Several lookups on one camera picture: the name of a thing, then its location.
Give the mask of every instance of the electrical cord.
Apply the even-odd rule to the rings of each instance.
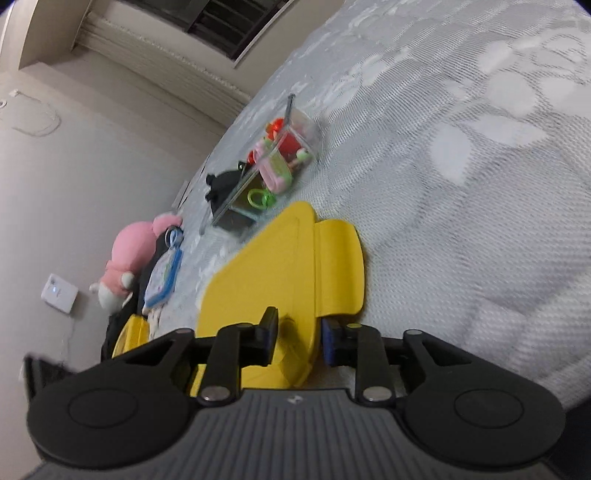
[[[29,96],[26,93],[22,93],[20,90],[13,90],[12,92],[9,93],[9,95],[12,98],[16,98],[17,96],[22,95],[22,96],[28,98],[29,100],[32,100],[33,102],[39,103],[40,105],[42,105],[44,107],[45,113],[51,119],[51,125],[49,125],[48,127],[45,127],[42,130],[39,130],[38,132],[28,132],[28,131],[23,130],[22,128],[19,128],[19,127],[11,127],[13,130],[16,130],[17,132],[20,132],[20,133],[27,135],[29,137],[40,138],[40,137],[46,137],[47,135],[52,134],[61,125],[60,115],[57,113],[57,111],[51,105],[49,105],[49,103],[42,102],[38,98]],[[0,109],[6,107],[7,103],[8,102],[6,100],[0,100]]]

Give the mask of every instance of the red toy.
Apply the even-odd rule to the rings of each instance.
[[[276,118],[272,123],[267,125],[267,128],[265,128],[267,132],[267,138],[269,140],[275,140],[282,128],[283,119]],[[287,134],[279,144],[278,148],[279,152],[284,158],[291,158],[301,148],[301,145],[293,134]]]

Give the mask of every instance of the pink toy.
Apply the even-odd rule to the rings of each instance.
[[[119,232],[113,242],[111,260],[105,274],[90,291],[98,293],[100,305],[110,314],[118,312],[130,294],[136,275],[150,262],[156,252],[156,240],[171,226],[183,220],[172,213],[163,213],[153,222],[136,222]]]

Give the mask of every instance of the wall outlet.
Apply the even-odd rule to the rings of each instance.
[[[78,288],[52,273],[43,287],[41,299],[52,307],[69,314],[77,295]]]

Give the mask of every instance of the yellow plastic piece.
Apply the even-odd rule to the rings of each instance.
[[[363,255],[354,227],[316,223],[310,204],[286,208],[219,271],[209,284],[196,336],[215,336],[234,323],[258,323],[268,306],[280,324],[272,364],[242,369],[243,388],[301,385],[320,343],[317,317],[356,314],[363,306]],[[197,393],[203,368],[191,389]]]
[[[121,330],[111,358],[129,352],[148,342],[150,324],[140,315],[132,315]]]

